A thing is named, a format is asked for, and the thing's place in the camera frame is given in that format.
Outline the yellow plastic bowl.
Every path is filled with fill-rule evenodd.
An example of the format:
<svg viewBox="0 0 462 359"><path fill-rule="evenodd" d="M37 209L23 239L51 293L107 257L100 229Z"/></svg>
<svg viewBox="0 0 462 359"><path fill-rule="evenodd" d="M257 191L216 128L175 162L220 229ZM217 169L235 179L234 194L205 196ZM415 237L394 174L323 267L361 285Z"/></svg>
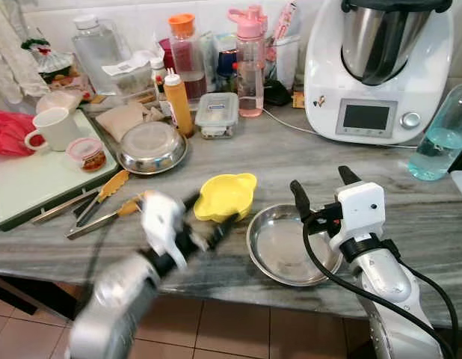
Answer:
<svg viewBox="0 0 462 359"><path fill-rule="evenodd" d="M221 174L204 182L193 206L197 220L221 222L228 218L244 219L251 210L257 177L254 174Z"/></svg>

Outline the orange-tipped steel tongs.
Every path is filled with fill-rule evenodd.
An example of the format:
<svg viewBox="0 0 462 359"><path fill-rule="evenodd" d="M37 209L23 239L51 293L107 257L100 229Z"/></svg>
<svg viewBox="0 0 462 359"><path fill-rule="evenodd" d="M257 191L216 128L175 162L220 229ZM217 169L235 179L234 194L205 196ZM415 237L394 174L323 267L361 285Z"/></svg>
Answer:
<svg viewBox="0 0 462 359"><path fill-rule="evenodd" d="M87 208L78 215L78 221L83 220L87 213L92 213L98 204L101 204L109 196L115 194L126 181L129 180L130 173L126 170L121 170L118 174L115 174L114 177L110 178L100 189L91 189L85 194L78 195L71 200L68 200L66 203L56 206L56 208L50 209L47 212L40 213L40 215L33 218L31 222L35 225L42 224L50 219L57 218L61 213L66 212L71 206L83 202L87 199L91 199L91 202L88 202Z"/></svg>
<svg viewBox="0 0 462 359"><path fill-rule="evenodd" d="M126 201L116 212L108 213L108 215L102 216L101 218L98 218L94 220L94 222L88 223L87 225L73 228L66 235L66 238L69 240L77 239L77 237L87 235L94 230L114 222L115 219L122 218L126 215L131 215L133 212L140 212L141 202L145 196L146 194L136 195L135 197Z"/></svg>

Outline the clear clip-lid food box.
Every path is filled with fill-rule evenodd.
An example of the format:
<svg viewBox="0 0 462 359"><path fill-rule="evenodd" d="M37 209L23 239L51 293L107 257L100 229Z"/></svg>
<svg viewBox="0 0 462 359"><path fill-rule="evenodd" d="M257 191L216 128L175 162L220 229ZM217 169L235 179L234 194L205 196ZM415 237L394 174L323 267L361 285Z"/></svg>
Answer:
<svg viewBox="0 0 462 359"><path fill-rule="evenodd" d="M237 122L237 93L205 93L198 99L194 124L204 139L230 139Z"/></svg>

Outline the white kitchen cooking machine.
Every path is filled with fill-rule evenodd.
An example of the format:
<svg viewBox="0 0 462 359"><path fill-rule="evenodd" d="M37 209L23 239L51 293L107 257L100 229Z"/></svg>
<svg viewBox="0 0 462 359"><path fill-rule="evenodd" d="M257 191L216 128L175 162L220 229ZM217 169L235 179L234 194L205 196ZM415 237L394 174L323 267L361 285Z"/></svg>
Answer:
<svg viewBox="0 0 462 359"><path fill-rule="evenodd" d="M411 141L449 77L452 0L323 0L307 41L305 111L336 141Z"/></svg>

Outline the brown paper bag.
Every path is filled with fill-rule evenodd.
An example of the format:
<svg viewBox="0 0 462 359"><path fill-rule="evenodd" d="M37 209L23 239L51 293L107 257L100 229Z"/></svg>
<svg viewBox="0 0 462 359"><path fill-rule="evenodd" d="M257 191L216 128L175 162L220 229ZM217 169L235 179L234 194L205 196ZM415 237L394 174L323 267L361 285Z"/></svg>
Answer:
<svg viewBox="0 0 462 359"><path fill-rule="evenodd" d="M162 113L155 107L146 107L141 102L129 100L126 105L114 107L101 113L96 117L96 120L115 141L120 141L129 130L138 124L162 118Z"/></svg>

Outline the small pink-lidded plastic tub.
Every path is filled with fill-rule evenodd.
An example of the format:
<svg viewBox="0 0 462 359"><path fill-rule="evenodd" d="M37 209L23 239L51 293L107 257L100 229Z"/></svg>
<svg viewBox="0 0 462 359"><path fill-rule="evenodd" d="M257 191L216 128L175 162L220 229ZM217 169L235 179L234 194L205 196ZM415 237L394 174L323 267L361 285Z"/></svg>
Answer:
<svg viewBox="0 0 462 359"><path fill-rule="evenodd" d="M80 138L71 141L66 148L66 154L71 164L84 172L101 170L107 163L104 144L98 139Z"/></svg>

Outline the small white-capped bottle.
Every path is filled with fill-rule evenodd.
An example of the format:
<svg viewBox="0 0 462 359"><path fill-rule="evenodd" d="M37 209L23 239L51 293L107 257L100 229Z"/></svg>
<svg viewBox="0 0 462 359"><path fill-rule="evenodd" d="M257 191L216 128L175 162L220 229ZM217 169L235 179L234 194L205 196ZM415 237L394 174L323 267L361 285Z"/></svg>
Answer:
<svg viewBox="0 0 462 359"><path fill-rule="evenodd" d="M156 99L163 102L163 100L167 100L164 93L164 79L168 76L167 69L161 58L151 58L149 63L150 69L152 69L152 80L155 82Z"/></svg>

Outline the pink-capped clear water bottle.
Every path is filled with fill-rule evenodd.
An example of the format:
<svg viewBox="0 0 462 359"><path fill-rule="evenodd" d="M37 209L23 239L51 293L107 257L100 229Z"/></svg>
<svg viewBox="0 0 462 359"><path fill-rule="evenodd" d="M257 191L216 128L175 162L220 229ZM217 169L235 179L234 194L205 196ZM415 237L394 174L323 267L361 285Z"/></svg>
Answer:
<svg viewBox="0 0 462 359"><path fill-rule="evenodd" d="M235 71L237 72L238 112L242 117L257 117L264 109L265 32L268 17L259 4L245 10L231 9L229 19L235 31Z"/></svg>

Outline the orange-capped clear bottle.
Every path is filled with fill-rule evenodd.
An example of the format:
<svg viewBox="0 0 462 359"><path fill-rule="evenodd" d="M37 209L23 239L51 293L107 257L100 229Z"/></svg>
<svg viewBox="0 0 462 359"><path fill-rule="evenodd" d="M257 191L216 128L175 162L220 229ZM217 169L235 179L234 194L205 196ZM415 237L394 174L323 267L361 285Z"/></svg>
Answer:
<svg viewBox="0 0 462 359"><path fill-rule="evenodd" d="M179 13L169 18L170 53L174 72L184 82L190 105L197 105L200 97L207 93L203 55L198 45L192 13Z"/></svg>

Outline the clear labelled plastic container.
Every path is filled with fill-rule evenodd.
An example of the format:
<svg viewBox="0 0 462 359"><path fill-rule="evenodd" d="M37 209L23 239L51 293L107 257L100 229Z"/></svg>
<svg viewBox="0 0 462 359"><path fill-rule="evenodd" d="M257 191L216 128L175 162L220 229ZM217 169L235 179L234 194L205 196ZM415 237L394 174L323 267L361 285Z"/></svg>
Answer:
<svg viewBox="0 0 462 359"><path fill-rule="evenodd" d="M159 57L148 50L133 52L130 59L111 65L102 65L102 71L114 83L115 95L131 96L153 88L153 70L150 62Z"/></svg>

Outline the white ceramic mug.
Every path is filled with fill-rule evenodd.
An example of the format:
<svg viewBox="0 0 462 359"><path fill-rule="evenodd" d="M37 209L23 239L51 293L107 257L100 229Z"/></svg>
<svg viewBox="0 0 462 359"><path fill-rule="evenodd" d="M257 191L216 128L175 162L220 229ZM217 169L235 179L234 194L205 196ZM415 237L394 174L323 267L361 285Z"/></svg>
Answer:
<svg viewBox="0 0 462 359"><path fill-rule="evenodd" d="M64 153L74 140L84 137L77 123L64 107L54 107L37 114L32 120L35 129L25 136L25 146L33 151L48 147L57 153ZM36 135L43 137L39 146L33 146L31 140Z"/></svg>

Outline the red and white packet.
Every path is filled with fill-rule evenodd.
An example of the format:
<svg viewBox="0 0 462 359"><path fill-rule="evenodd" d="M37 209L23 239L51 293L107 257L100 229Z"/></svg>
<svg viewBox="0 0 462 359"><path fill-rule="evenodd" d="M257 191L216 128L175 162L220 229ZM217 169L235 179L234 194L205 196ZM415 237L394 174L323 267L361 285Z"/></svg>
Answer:
<svg viewBox="0 0 462 359"><path fill-rule="evenodd" d="M301 15L297 0L290 0L282 9L272 34L270 76L292 92L298 66Z"/></svg>

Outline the white green-edged tray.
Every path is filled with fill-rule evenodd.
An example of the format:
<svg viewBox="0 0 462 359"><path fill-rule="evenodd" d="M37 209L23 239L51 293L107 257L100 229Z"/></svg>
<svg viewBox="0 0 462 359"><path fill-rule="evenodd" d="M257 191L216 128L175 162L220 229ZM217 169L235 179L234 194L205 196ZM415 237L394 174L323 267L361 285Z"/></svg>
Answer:
<svg viewBox="0 0 462 359"><path fill-rule="evenodd" d="M40 213L100 188L120 171L106 150L101 170L81 171L64 153L43 150L26 157L0 155L0 230L11 230Z"/></svg>

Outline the red plastic bag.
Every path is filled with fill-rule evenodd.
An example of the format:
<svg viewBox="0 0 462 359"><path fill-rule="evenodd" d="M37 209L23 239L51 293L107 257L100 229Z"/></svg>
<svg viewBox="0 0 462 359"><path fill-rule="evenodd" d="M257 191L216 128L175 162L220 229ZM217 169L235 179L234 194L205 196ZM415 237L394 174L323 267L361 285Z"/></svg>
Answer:
<svg viewBox="0 0 462 359"><path fill-rule="evenodd" d="M0 110L0 155L30 156L35 150L26 147L25 137L35 130L33 116Z"/></svg>

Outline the white lace cloth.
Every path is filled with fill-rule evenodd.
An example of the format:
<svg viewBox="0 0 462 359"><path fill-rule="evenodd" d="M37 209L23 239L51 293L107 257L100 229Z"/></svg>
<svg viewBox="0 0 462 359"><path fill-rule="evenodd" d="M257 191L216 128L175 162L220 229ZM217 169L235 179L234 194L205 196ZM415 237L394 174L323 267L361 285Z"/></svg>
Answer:
<svg viewBox="0 0 462 359"><path fill-rule="evenodd" d="M0 0L0 109L50 92L37 71L36 59L22 48L28 38L18 1Z"/></svg>

